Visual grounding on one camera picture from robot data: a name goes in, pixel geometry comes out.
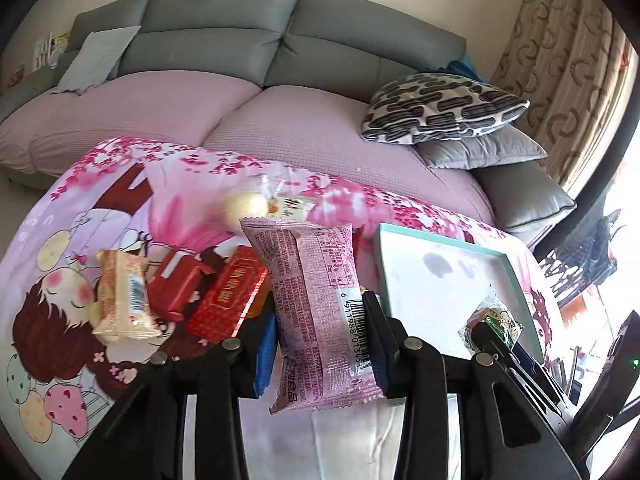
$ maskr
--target patterned curtain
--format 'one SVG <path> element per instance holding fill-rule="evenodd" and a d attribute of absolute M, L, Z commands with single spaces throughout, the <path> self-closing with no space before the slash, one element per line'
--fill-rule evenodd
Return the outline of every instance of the patterned curtain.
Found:
<path fill-rule="evenodd" d="M 610 120 L 632 47 L 601 0 L 524 0 L 491 83 L 531 102 L 514 126 L 567 190 Z"/>

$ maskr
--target barcode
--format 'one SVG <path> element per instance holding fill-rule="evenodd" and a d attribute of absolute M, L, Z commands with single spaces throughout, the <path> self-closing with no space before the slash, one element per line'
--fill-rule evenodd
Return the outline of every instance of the barcode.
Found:
<path fill-rule="evenodd" d="M 145 282 L 135 276 L 129 276 L 129 310 L 134 314 L 146 309 Z"/>
<path fill-rule="evenodd" d="M 347 315 L 351 347 L 356 357 L 356 371 L 361 373 L 370 369 L 369 344 L 367 341 L 367 323 L 362 299 L 346 300 L 344 311 Z"/>

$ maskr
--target screw head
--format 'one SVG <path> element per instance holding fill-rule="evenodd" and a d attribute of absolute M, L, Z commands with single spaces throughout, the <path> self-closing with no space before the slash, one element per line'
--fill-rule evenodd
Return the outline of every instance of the screw head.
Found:
<path fill-rule="evenodd" d="M 478 361 L 478 364 L 482 366 L 491 366 L 492 364 L 494 364 L 494 358 L 489 354 L 485 354 L 484 352 L 481 354 L 476 354 L 476 361 Z"/>
<path fill-rule="evenodd" d="M 165 352 L 161 351 L 151 354 L 151 357 L 149 358 L 149 362 L 153 366 L 164 366 L 168 360 L 169 356 Z"/>
<path fill-rule="evenodd" d="M 238 350 L 241 342 L 237 337 L 228 337 L 222 342 L 222 348 L 225 350 Z"/>
<path fill-rule="evenodd" d="M 408 337 L 404 340 L 404 346 L 409 350 L 419 350 L 422 348 L 422 341 L 420 341 L 417 337 Z"/>

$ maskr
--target pink sofa cover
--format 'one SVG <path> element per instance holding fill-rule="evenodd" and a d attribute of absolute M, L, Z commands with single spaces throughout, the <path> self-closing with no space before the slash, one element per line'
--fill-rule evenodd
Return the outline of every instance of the pink sofa cover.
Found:
<path fill-rule="evenodd" d="M 206 72 L 140 72 L 82 96 L 43 94 L 0 124 L 0 164 L 59 176 L 119 134 L 282 160 L 413 196 L 494 225 L 468 171 L 425 167 L 411 146 L 360 137 L 367 105 L 317 89 Z"/>

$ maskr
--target purple snack bag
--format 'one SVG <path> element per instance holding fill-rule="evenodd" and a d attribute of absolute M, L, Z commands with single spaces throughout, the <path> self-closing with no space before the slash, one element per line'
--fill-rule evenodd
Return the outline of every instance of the purple snack bag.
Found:
<path fill-rule="evenodd" d="M 351 226 L 277 218 L 241 225 L 273 283 L 284 362 L 271 413 L 382 397 L 369 361 Z"/>

